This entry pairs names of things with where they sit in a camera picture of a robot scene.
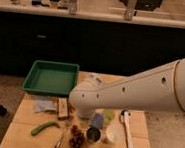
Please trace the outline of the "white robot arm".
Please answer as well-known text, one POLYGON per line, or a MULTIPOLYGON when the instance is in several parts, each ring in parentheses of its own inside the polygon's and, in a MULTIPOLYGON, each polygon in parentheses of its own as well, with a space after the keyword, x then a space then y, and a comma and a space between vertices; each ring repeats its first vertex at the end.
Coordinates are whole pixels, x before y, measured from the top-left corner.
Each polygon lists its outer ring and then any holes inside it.
POLYGON ((82 119, 98 108, 185 113, 185 58, 111 83, 89 73, 69 101, 82 119))

